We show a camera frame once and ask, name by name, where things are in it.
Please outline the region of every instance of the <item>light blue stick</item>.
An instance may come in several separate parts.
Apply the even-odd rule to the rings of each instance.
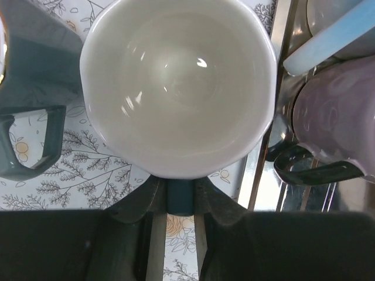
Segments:
[[[283,63],[290,75],[306,73],[375,27],[375,0],[364,0],[320,31]]]

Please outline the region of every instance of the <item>purple mug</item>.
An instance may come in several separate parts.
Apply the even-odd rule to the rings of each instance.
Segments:
[[[309,186],[364,177],[375,181],[375,56],[329,67],[296,98],[292,127],[298,144],[276,158],[279,177]],[[307,157],[326,165],[290,171]]]

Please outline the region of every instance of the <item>metal tray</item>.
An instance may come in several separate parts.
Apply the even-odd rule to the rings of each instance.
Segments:
[[[375,186],[372,183],[354,179],[323,186],[291,186],[278,178],[273,163],[265,161],[268,147],[282,139],[296,142],[290,124],[291,109],[301,88],[321,69],[339,62],[331,57],[297,77],[288,75],[282,68],[282,61],[312,36],[306,18],[307,1],[281,0],[277,3],[271,32],[271,41],[280,61],[275,118],[261,143],[243,160],[238,203],[256,211],[362,211],[375,215]],[[301,163],[304,167],[318,164],[315,159]]]

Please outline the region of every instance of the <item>blue-gray mug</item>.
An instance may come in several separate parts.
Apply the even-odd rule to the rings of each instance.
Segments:
[[[0,177],[34,178],[60,157],[66,105],[81,94],[82,41],[28,0],[0,0]],[[45,109],[43,155],[32,167],[15,155],[9,129],[17,114]]]

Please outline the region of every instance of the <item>floral tablecloth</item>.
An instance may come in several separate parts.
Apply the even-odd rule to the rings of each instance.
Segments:
[[[112,0],[30,0],[65,21],[82,38],[95,17]],[[268,31],[275,0],[243,0],[252,7]],[[17,119],[11,129],[14,150],[25,166],[38,161],[43,149],[46,114]],[[239,164],[209,177],[232,198],[237,196]],[[83,100],[67,109],[60,160],[43,175],[28,181],[0,178],[0,209],[107,208],[140,184],[148,173],[114,155],[90,125]],[[169,216],[165,253],[165,280],[198,280],[193,218]]]

